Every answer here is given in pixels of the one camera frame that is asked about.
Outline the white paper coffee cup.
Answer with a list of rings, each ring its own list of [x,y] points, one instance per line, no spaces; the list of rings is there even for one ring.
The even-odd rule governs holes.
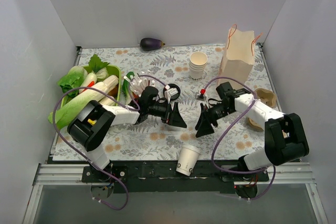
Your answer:
[[[200,155],[197,152],[187,148],[182,148],[177,162],[176,171],[186,176],[190,176],[199,156]]]

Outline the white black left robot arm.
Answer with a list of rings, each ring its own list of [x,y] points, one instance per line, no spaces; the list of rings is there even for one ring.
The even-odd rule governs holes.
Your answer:
[[[171,106],[167,98],[160,98],[157,88],[149,86],[142,91],[136,100],[140,106],[139,111],[132,111],[130,106],[102,105],[90,101],[68,125],[67,132],[85,150],[85,156],[94,168],[93,175],[100,182],[111,178],[112,170],[108,166],[108,159],[102,141],[109,128],[122,124],[140,124],[149,115],[159,117],[163,123],[170,126],[186,128],[178,110],[178,103]]]

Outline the black coffee cup lid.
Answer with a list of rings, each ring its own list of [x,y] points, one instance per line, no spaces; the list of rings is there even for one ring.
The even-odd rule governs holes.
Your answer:
[[[175,101],[179,98],[181,89],[176,84],[167,84],[163,89],[163,95],[168,101]]]

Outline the green plastic tray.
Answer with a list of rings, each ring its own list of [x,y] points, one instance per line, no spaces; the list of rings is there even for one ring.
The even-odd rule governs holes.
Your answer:
[[[88,73],[90,73],[92,70],[91,68],[87,65],[87,66],[83,66],[84,69],[86,69],[86,71]],[[109,94],[113,94],[112,96],[119,101],[120,100],[120,94],[121,94],[121,86],[122,86],[122,80],[121,80],[121,70],[114,65],[108,65],[106,66],[107,72],[109,74],[109,76],[111,75],[115,75],[118,78],[118,85],[116,86],[116,88],[114,88],[112,91],[109,92]],[[65,104],[67,104],[72,98],[66,96],[62,99],[60,107],[63,107]]]

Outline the white plastic cup lid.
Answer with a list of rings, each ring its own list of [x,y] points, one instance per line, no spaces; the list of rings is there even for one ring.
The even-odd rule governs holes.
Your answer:
[[[189,150],[192,150],[194,152],[197,152],[199,155],[201,155],[201,153],[202,153],[201,150],[198,147],[195,147],[195,146],[190,145],[190,144],[184,144],[182,147],[187,148]]]

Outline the purple eggplant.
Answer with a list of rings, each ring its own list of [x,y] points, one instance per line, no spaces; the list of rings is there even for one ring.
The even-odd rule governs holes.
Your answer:
[[[158,50],[165,46],[165,43],[159,39],[154,38],[143,38],[140,41],[140,48],[143,51],[153,51]]]

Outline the brown paper takeout bag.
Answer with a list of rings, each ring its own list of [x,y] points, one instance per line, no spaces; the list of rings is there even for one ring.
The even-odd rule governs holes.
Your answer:
[[[238,82],[220,79],[217,81],[218,85],[228,81],[233,89],[242,88],[255,64],[255,47],[260,36],[255,36],[253,30],[240,31],[236,24],[232,25],[218,75],[233,78]]]

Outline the green lettuce leaf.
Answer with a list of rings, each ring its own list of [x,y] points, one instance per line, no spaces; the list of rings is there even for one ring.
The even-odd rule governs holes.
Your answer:
[[[82,66],[74,66],[65,76],[60,78],[57,85],[61,87],[63,93],[66,93],[71,89],[80,87],[87,75],[88,73],[85,68]]]

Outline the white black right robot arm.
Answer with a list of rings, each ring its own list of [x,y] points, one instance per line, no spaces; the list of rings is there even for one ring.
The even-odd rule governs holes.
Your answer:
[[[214,106],[201,104],[201,114],[195,126],[196,137],[214,133],[217,121],[234,112],[247,116],[264,131],[264,148],[238,159],[236,168],[222,168],[238,174],[242,180],[251,180],[258,172],[269,166],[278,166],[309,154],[309,145],[299,115],[277,111],[245,89],[235,90],[229,82],[216,88],[220,101]]]

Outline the aluminium frame rail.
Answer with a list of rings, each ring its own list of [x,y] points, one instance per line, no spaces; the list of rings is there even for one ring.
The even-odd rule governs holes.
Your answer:
[[[82,182],[86,164],[42,164],[34,179],[35,185],[77,185]],[[308,162],[292,162],[268,168],[275,175],[274,184],[315,184],[316,179]]]

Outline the large green napa cabbage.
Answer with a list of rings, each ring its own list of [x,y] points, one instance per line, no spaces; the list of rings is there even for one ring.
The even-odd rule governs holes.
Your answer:
[[[87,89],[70,100],[62,108],[56,111],[55,122],[59,129],[69,125],[79,112],[91,101],[99,101],[104,97],[100,92]]]

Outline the red straw holder cup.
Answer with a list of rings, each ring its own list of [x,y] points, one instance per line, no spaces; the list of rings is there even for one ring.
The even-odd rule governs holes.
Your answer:
[[[137,93],[132,92],[134,99],[137,101],[140,97]]]

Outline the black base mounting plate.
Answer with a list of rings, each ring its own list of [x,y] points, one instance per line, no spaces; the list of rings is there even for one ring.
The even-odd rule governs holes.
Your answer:
[[[248,183],[252,175],[224,173],[211,161],[197,161],[191,176],[178,173],[177,161],[114,161],[104,170],[121,180],[130,193],[235,192],[234,182]]]

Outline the napa cabbage lower yellow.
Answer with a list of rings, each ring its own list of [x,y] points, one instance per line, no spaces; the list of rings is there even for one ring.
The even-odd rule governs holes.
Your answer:
[[[117,103],[115,102],[115,100],[110,99],[109,97],[104,97],[101,100],[99,100],[99,103],[101,105],[108,105],[108,106],[115,106],[117,105]]]

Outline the brown cardboard cup carrier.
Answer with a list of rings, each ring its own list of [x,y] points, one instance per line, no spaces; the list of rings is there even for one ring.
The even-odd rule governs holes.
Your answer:
[[[255,90],[255,93],[257,94],[258,99],[265,105],[273,109],[277,106],[276,95],[271,90],[257,88]],[[247,122],[256,131],[260,131],[260,132],[263,131],[263,128],[259,124],[257,124],[255,121],[253,121],[250,117],[248,117]]]

